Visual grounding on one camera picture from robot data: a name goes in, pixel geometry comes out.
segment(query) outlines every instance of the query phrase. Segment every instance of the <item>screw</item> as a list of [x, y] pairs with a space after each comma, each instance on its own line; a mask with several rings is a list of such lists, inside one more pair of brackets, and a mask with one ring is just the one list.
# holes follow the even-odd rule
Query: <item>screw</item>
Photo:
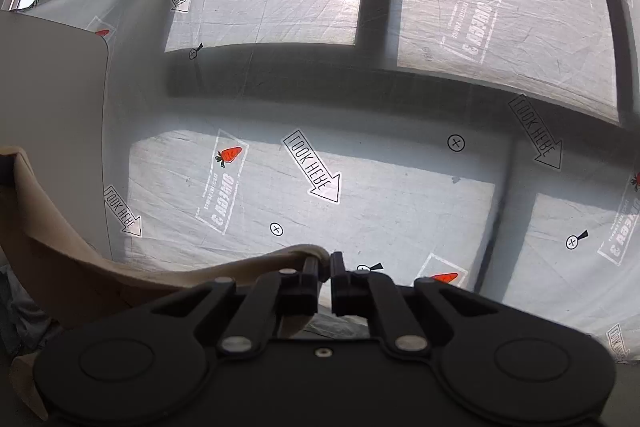
[[316, 349], [314, 351], [314, 353], [316, 354], [316, 357], [319, 357], [321, 359], [327, 359], [334, 352], [331, 349], [329, 349], [328, 347], [318, 347], [318, 349]]
[[227, 337], [220, 344], [228, 353], [245, 353], [251, 349], [252, 343], [247, 337]]
[[427, 345], [427, 339], [419, 335], [402, 335], [396, 338], [396, 347], [403, 351], [421, 351]]

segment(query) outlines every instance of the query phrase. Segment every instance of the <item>metal screw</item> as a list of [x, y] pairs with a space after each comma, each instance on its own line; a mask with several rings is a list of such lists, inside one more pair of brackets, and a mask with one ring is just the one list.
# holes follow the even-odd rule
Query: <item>metal screw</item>
[[326, 359], [330, 357], [334, 352], [328, 347], [318, 347], [318, 349], [316, 349], [314, 353], [316, 354], [316, 357], [320, 357], [321, 359]]
[[220, 344], [222, 349], [228, 353], [245, 353], [251, 349], [251, 341], [247, 337], [235, 336], [227, 337]]
[[396, 347], [403, 351], [421, 351], [427, 345], [427, 339], [419, 335], [402, 335], [396, 338]]

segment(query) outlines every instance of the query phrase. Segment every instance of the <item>beige cloth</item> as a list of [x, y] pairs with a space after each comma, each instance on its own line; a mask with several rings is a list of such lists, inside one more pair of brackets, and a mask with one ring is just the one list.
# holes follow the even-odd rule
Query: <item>beige cloth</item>
[[[302, 269], [308, 256], [325, 266], [329, 254], [295, 245], [250, 259], [193, 271], [144, 271], [101, 257], [66, 222], [35, 178], [24, 150], [0, 147], [0, 246], [36, 304], [63, 328], [124, 311], [218, 276], [238, 285], [282, 268]], [[310, 317], [287, 317], [281, 334], [300, 331]], [[34, 356], [18, 357], [11, 369], [18, 395], [40, 417], [44, 407], [33, 386]]]

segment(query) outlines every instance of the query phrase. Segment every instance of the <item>carrot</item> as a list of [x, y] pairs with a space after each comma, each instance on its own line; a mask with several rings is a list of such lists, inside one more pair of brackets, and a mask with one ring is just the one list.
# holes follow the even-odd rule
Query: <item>carrot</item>
[[216, 156], [216, 161], [220, 162], [222, 168], [225, 168], [225, 162], [231, 163], [236, 159], [236, 156], [242, 152], [242, 147], [231, 147], [230, 149], [225, 149], [223, 152], [218, 151], [218, 156]]
[[436, 281], [449, 283], [453, 279], [455, 279], [457, 276], [458, 274], [456, 272], [451, 272], [451, 273], [439, 273], [437, 275], [432, 275], [431, 278], [435, 279]]

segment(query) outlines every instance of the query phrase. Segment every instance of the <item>red carrot print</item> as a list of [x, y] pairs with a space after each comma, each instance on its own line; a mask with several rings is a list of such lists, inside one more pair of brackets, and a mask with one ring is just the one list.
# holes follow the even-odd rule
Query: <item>red carrot print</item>
[[439, 273], [437, 275], [432, 275], [431, 278], [435, 279], [436, 281], [449, 283], [453, 279], [455, 279], [457, 276], [458, 274], [456, 272], [451, 272], [451, 273]]
[[218, 156], [216, 156], [216, 161], [220, 162], [222, 168], [225, 168], [225, 162], [231, 163], [236, 159], [236, 156], [242, 152], [242, 147], [231, 147], [231, 149], [225, 149], [223, 152], [218, 151]]

